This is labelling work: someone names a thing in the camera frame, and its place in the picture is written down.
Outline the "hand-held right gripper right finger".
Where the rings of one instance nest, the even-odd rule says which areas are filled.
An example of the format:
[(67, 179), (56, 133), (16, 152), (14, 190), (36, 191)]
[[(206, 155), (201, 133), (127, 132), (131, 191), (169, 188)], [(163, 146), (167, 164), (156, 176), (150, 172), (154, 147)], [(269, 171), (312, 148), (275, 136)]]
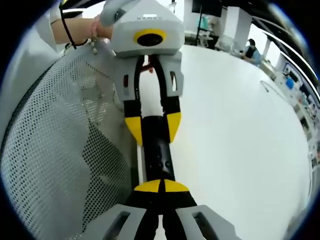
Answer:
[(183, 184), (164, 180), (162, 226), (168, 240), (239, 240), (235, 226), (207, 205), (198, 205)]

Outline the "person's left hand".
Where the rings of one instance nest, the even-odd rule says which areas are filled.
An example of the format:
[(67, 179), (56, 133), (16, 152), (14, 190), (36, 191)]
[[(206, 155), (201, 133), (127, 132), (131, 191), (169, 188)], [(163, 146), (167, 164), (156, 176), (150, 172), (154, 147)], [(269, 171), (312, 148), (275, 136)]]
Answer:
[(96, 36), (98, 38), (111, 40), (113, 35), (113, 30), (114, 30), (113, 25), (103, 26), (102, 23), (98, 21), (97, 27), (96, 27)]

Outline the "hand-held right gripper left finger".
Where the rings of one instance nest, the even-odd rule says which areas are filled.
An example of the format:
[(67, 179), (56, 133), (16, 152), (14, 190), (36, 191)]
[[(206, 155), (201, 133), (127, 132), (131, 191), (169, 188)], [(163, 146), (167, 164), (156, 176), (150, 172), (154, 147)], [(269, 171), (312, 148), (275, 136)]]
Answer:
[(116, 204), (92, 220), (85, 240), (153, 240), (159, 227), (161, 180), (137, 186), (124, 204)]

